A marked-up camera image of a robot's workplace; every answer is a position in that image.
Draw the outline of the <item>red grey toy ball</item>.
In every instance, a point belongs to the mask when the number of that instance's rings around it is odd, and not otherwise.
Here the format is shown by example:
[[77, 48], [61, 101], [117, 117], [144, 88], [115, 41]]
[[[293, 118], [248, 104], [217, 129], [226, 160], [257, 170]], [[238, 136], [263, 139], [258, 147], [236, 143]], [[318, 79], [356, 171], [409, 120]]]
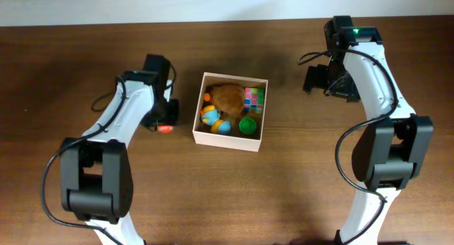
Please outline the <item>red grey toy ball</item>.
[[162, 134], [168, 134], [171, 133], [174, 129], [174, 126], [170, 125], [159, 125], [157, 126], [157, 131], [159, 131]]

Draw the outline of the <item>yellow blue toy duck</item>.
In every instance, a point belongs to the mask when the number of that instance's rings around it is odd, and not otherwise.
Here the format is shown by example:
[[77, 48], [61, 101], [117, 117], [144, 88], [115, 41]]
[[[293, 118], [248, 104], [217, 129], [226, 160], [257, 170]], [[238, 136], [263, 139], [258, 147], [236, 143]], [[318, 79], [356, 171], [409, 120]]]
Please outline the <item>yellow blue toy duck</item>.
[[221, 118], [220, 112], [214, 105], [208, 105], [200, 111], [200, 119], [203, 124], [210, 126], [213, 134], [229, 135], [231, 124]]

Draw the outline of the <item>brown plush toy with orange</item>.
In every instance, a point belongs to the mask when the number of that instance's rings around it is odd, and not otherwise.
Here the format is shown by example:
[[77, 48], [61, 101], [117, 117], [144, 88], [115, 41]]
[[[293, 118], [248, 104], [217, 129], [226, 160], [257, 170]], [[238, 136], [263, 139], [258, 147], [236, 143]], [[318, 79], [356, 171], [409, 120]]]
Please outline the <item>brown plush toy with orange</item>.
[[245, 88], [235, 84], [213, 85], [207, 88], [203, 100], [230, 116], [241, 117], [245, 104]]

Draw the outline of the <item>pastel puzzle cube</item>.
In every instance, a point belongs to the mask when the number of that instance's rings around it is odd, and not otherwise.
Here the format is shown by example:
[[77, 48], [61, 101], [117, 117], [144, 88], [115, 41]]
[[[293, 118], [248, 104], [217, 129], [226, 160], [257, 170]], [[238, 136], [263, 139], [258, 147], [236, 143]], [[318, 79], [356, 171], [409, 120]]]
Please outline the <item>pastel puzzle cube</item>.
[[261, 114], [265, 105], [265, 89], [257, 87], [245, 88], [244, 112]]

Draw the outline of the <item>green lattice ball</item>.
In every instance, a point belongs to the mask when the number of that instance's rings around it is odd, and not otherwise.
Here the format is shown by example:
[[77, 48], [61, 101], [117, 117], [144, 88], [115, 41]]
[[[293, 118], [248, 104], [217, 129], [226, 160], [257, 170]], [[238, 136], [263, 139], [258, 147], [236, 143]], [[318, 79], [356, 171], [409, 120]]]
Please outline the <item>green lattice ball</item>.
[[254, 119], [250, 117], [245, 117], [240, 120], [238, 128], [242, 134], [252, 135], [257, 130], [257, 124]]

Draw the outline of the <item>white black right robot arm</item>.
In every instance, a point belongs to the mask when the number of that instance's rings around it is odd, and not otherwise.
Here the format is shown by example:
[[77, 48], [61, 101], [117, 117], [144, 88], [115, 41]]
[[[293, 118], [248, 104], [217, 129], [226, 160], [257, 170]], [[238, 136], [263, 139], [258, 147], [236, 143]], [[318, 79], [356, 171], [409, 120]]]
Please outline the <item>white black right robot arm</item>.
[[356, 193], [334, 242], [377, 244], [393, 201], [421, 171], [433, 122], [417, 115], [400, 92], [377, 28], [357, 27], [350, 17], [335, 16], [324, 34], [326, 51], [307, 53], [298, 63], [321, 56], [329, 57], [329, 63], [309, 67], [303, 90], [319, 88], [327, 97], [362, 102], [367, 118], [336, 143], [336, 167]]

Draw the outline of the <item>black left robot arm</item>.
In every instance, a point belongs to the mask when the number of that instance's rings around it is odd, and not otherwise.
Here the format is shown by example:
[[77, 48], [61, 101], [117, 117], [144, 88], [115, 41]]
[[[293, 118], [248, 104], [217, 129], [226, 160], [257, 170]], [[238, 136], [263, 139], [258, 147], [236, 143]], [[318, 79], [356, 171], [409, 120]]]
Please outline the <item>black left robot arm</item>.
[[79, 138], [66, 138], [60, 153], [62, 207], [103, 244], [144, 244], [129, 213], [133, 177], [127, 148], [136, 129], [173, 127], [179, 102], [172, 99], [175, 69], [162, 55], [147, 55], [143, 68], [116, 80], [113, 99]]

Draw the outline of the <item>beige open cardboard box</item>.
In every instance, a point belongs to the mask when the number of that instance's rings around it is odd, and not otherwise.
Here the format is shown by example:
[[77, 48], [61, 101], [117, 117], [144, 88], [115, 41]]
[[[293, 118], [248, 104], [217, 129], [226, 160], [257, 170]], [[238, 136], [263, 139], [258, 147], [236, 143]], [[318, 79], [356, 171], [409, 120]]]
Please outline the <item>beige open cardboard box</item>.
[[[223, 120], [229, 121], [231, 124], [231, 132], [229, 135], [213, 134], [210, 131], [210, 126], [203, 124], [200, 119], [200, 111], [211, 105], [203, 100], [203, 95], [207, 88], [213, 85], [221, 84], [235, 84], [241, 87], [257, 87], [265, 89], [265, 105], [261, 114], [245, 113], [241, 117], [230, 116], [222, 111], [219, 111]], [[192, 132], [194, 140], [197, 144], [207, 146], [218, 146], [224, 148], [233, 148], [243, 151], [259, 151], [260, 144], [262, 142], [262, 130], [265, 118], [265, 109], [267, 101], [267, 87], [268, 81], [257, 78], [239, 77], [232, 75], [222, 75], [216, 73], [206, 72], [204, 73], [201, 81], [201, 88], [199, 92], [199, 98], [197, 103], [196, 114], [194, 117], [194, 124]], [[244, 135], [240, 132], [238, 125], [241, 119], [250, 117], [255, 120], [257, 124], [257, 130], [252, 135]]]

